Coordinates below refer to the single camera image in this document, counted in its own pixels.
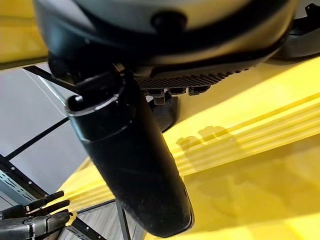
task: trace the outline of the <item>gray floor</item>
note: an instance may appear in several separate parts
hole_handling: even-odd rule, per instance
[[[78,217],[107,240],[123,240],[116,204],[108,205],[79,214]],[[144,230],[126,214],[128,228],[132,240],[142,240]],[[59,240],[79,240],[65,229]]]

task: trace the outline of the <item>robotic hand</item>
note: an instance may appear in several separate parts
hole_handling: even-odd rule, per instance
[[[145,100],[208,90],[272,56],[298,0],[33,0],[52,81],[113,194],[148,232],[189,229],[192,206]]]
[[[50,213],[68,206],[69,200],[41,208],[63,195],[64,192],[59,191],[27,206],[16,205],[0,212],[0,239],[43,240],[64,228],[70,219],[68,210]]]

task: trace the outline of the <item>glossy black cylinder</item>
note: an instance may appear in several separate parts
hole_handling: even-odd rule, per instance
[[[123,208],[149,233],[189,229],[193,210],[175,160],[135,81],[99,102],[72,96],[66,110],[85,149]]]

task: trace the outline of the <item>yellow ridged surface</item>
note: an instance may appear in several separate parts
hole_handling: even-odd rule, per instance
[[[319,240],[319,173],[317,134],[187,175],[195,224],[168,239]]]
[[[180,97],[178,123],[164,134],[188,176],[320,133],[320,58],[259,64],[199,96]],[[77,211],[113,199],[88,159],[61,187]]]

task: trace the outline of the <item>black metal rod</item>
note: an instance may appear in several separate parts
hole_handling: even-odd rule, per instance
[[[116,210],[118,211],[123,240],[131,240],[125,210],[122,208],[119,201],[116,200],[115,204],[116,204]]]
[[[26,67],[23,67],[23,69],[24,69],[24,70],[27,70],[27,71],[30,72],[30,73],[33,73],[33,74],[35,74],[35,75],[38,75],[38,76],[40,76],[40,77],[42,77],[42,78],[44,78],[44,79],[46,79],[46,80],[48,80],[48,81],[50,81],[50,82],[52,82],[52,83],[54,83],[54,84],[57,84],[57,85],[65,88],[65,89],[68,89],[68,90],[70,90],[71,92],[74,92],[74,93],[77,93],[77,92],[78,92],[74,85],[72,85],[72,84],[70,84],[70,83],[67,83],[67,82],[65,82],[65,81],[62,81],[62,80],[53,78],[52,75],[51,75],[49,72],[41,69],[41,68],[38,67],[38,66],[34,66],[34,65],[32,65],[32,66],[26,66]]]
[[[90,207],[87,207],[87,208],[85,208],[85,209],[79,210],[79,211],[77,211],[76,213],[77,213],[77,214],[83,214],[83,213],[85,213],[85,212],[88,212],[88,211],[91,211],[91,210],[94,210],[94,209],[103,207],[103,206],[105,206],[105,205],[112,204],[112,203],[114,203],[115,201],[116,201],[115,199],[112,199],[112,200],[109,200],[109,201],[105,201],[105,202],[99,203],[99,204],[97,204],[97,205],[90,206]]]
[[[43,132],[41,132],[39,135],[35,136],[34,138],[32,138],[31,140],[27,141],[25,144],[23,144],[22,146],[18,147],[16,150],[14,150],[13,152],[11,152],[9,155],[5,156],[4,159],[7,161],[10,161],[11,159],[13,159],[15,156],[17,156],[18,154],[20,154],[21,152],[23,152],[24,150],[26,150],[27,148],[29,148],[32,144],[36,143],[37,141],[39,141],[40,139],[42,139],[43,137],[45,137],[46,135],[48,135],[49,133],[51,133],[53,130],[57,129],[58,127],[60,127],[62,124],[66,123],[68,121],[68,117],[65,117],[64,119],[62,119],[61,121],[57,122],[56,124],[54,124],[53,126],[49,127],[48,129],[44,130]]]

